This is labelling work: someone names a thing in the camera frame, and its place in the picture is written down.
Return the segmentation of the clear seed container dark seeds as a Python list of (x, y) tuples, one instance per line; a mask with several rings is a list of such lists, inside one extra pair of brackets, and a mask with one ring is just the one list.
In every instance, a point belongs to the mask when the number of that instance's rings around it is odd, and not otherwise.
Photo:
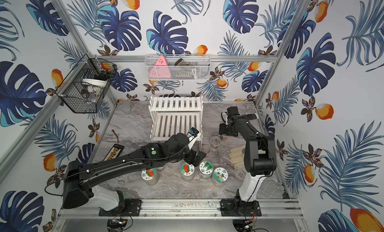
[(213, 151), (216, 151), (220, 147), (221, 142), (222, 142), (222, 140), (221, 140), (221, 138), (219, 136), (211, 137), (211, 139), (210, 139), (211, 149)]

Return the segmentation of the clear seed container front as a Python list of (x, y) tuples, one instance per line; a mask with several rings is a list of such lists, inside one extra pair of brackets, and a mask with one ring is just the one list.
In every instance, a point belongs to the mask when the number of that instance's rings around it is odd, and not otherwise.
[(206, 154), (206, 157), (211, 153), (211, 147), (209, 145), (202, 145), (200, 151)]

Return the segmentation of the white slatted wooden shelf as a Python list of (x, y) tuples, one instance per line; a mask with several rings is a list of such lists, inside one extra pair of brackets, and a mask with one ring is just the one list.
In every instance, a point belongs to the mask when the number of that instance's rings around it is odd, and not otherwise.
[(153, 120), (152, 141), (166, 141), (178, 133), (187, 134), (190, 128), (199, 131), (198, 142), (203, 141), (202, 97), (151, 97), (149, 110)]

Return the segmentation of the clear seed container red label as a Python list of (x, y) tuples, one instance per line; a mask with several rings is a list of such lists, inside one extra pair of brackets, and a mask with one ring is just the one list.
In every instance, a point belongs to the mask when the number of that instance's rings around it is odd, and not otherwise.
[(220, 135), (220, 138), (222, 141), (225, 141), (225, 140), (228, 140), (229, 137), (228, 136), (224, 136), (224, 135)]

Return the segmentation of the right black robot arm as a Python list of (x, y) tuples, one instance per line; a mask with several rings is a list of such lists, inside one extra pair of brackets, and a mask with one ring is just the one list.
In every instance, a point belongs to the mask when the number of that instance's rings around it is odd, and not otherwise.
[(220, 124), (219, 134), (237, 137), (241, 135), (246, 142), (244, 152), (244, 167), (246, 177), (239, 189), (241, 201), (253, 202), (262, 182), (273, 175), (277, 168), (276, 156), (273, 155), (275, 141), (271, 136), (264, 135), (255, 122), (257, 115), (221, 114), (223, 123)]

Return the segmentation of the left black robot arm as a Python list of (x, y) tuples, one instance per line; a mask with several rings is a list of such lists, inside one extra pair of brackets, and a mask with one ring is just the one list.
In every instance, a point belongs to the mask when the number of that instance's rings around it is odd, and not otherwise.
[(198, 166), (206, 153), (192, 149), (196, 135), (178, 133), (162, 143), (149, 143), (121, 157), (92, 164), (70, 162), (64, 179), (63, 208), (84, 206), (95, 197), (93, 187), (133, 172), (160, 168), (167, 163), (185, 161)]

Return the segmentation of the jar with strawberry lid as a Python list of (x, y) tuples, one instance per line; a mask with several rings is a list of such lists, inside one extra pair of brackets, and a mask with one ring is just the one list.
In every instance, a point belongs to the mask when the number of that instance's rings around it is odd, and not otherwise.
[(180, 168), (181, 178), (184, 181), (190, 182), (194, 179), (195, 176), (195, 166), (188, 163), (183, 163)]

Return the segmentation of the jar with green tree lid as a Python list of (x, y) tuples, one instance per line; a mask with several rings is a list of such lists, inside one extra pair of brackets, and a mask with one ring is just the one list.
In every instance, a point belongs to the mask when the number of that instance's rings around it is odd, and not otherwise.
[(199, 177), (202, 179), (202, 180), (210, 180), (213, 173), (214, 173), (214, 165), (209, 162), (209, 161), (202, 161), (200, 164), (199, 164)]

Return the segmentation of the jar with pineapple lid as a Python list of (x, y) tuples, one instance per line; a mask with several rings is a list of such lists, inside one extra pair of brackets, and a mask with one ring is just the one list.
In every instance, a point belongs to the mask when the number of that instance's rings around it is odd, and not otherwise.
[(226, 184), (226, 181), (228, 180), (228, 178), (229, 178), (228, 171), (222, 167), (217, 167), (213, 171), (212, 183), (214, 186), (220, 188)]

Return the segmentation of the jar with tomato lid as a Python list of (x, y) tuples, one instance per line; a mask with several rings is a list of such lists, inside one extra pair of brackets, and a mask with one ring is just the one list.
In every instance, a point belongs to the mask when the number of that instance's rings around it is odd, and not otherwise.
[(141, 177), (143, 181), (149, 186), (153, 186), (159, 181), (159, 173), (156, 168), (143, 170), (141, 172)]

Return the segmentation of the pink triangular packet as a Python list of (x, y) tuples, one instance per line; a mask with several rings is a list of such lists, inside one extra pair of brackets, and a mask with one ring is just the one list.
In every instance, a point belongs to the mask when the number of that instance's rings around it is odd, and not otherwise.
[(165, 56), (160, 56), (154, 66), (149, 67), (150, 79), (169, 79), (171, 77), (171, 71), (169, 69)]

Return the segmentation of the white bowl in basket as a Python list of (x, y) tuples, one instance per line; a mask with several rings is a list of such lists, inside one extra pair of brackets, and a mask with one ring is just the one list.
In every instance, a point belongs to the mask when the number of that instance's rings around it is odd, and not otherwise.
[(81, 84), (87, 88), (104, 88), (107, 85), (107, 81), (96, 80), (96, 79), (83, 79)]

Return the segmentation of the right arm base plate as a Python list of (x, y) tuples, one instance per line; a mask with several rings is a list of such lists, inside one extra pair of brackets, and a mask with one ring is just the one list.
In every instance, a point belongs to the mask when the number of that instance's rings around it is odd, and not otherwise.
[(238, 198), (222, 199), (220, 201), (220, 212), (223, 217), (260, 217), (261, 206), (258, 201), (245, 202)]

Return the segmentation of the aluminium mounting rail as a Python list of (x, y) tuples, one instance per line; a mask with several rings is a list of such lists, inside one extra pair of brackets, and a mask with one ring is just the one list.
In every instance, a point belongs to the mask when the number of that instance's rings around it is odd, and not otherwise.
[(142, 199), (134, 210), (118, 216), (100, 216), (99, 208), (61, 210), (59, 219), (303, 219), (300, 204), (294, 199), (258, 199), (253, 209), (235, 209), (227, 199)]

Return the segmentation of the white mesh wall basket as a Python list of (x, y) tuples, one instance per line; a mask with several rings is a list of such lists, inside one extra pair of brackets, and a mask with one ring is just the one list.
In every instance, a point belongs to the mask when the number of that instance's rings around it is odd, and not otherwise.
[(165, 56), (171, 77), (165, 80), (203, 80), (210, 74), (211, 57), (209, 55), (147, 55), (145, 65), (154, 66), (160, 56)]

